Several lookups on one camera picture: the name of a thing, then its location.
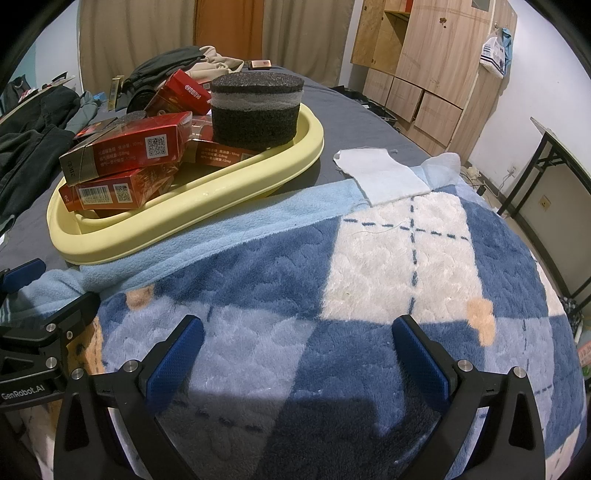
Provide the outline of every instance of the electrical outlet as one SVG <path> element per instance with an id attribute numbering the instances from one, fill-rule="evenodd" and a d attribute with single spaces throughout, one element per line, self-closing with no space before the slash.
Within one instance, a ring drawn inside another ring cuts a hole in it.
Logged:
<path id="1" fill-rule="evenodd" d="M 548 209 L 550 208 L 550 201 L 548 200 L 548 197 L 546 195 L 542 195 L 542 198 L 540 199 L 540 201 L 538 202 L 542 208 L 544 209 L 545 212 L 548 211 Z"/>

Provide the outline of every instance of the wooden wardrobe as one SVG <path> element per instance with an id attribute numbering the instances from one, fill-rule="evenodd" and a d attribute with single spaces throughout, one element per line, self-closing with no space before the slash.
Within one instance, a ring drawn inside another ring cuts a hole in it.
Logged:
<path id="1" fill-rule="evenodd" d="M 465 161 L 502 82 L 479 64 L 482 44 L 516 26 L 507 0 L 364 0 L 351 62 L 369 67 L 363 93 L 404 135 Z"/>

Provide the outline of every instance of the barcode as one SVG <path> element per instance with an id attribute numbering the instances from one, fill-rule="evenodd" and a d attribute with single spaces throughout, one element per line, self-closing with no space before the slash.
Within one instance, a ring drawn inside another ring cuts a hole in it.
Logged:
<path id="1" fill-rule="evenodd" d="M 109 187 L 101 185 L 100 187 L 88 187 L 85 189 L 78 189 L 78 195 L 84 205 L 98 205 L 113 203 Z"/>

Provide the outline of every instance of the sponge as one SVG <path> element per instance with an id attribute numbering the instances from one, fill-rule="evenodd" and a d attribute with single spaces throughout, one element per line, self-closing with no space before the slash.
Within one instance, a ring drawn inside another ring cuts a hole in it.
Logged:
<path id="1" fill-rule="evenodd" d="M 211 83 L 214 140 L 229 147 L 265 150 L 291 141 L 304 79 L 277 72 L 240 72 Z"/>

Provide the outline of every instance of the blanket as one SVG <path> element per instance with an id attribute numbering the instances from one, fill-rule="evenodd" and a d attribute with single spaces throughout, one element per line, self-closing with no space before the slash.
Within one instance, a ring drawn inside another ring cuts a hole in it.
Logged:
<path id="1" fill-rule="evenodd" d="M 527 370 L 556 480 L 584 441 L 586 407 L 569 324 L 539 263 L 465 184 L 368 208 L 352 182 L 298 193 L 306 215 L 286 216 L 288 195 L 213 219 L 139 252 L 141 265 L 123 259 L 120 278 L 104 265 L 49 272 L 3 318 L 32 325 L 32 312 L 101 291 L 92 329 L 72 348 L 73 364 L 98 373 L 142 359 L 195 314 L 204 345 L 158 420 L 199 478 L 378 479 L 399 475 L 439 419 L 393 347 L 391 323 L 409 313 L 456 359 Z M 240 221 L 228 239 L 224 222 Z M 32 429 L 55 412 L 22 416 Z M 51 440 L 39 442 L 50 472 Z"/>

